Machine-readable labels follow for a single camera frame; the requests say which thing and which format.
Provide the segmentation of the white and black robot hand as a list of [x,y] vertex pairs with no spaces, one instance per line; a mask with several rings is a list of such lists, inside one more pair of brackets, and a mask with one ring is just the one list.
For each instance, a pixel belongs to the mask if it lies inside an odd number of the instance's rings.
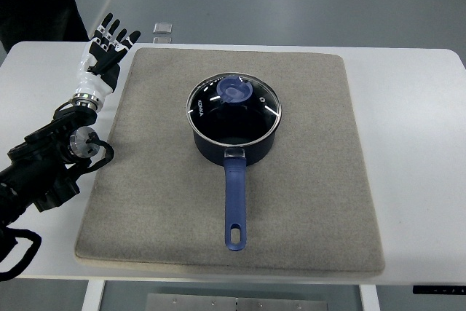
[[119,62],[135,45],[140,31],[127,33],[119,29],[120,20],[108,13],[86,43],[78,70],[79,80],[75,94],[96,101],[113,93],[117,87]]

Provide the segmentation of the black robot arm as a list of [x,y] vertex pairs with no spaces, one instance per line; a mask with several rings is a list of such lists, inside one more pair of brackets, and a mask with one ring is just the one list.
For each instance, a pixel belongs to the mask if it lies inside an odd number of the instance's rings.
[[19,276],[42,243],[37,233],[12,228],[11,223],[30,205],[40,212],[61,206],[80,192],[80,176],[114,158],[111,145],[91,127],[101,107],[95,96],[77,93],[55,110],[49,124],[9,150],[11,164],[1,172],[1,258],[8,257],[19,239],[30,240],[31,246],[15,266],[1,273],[1,280]]

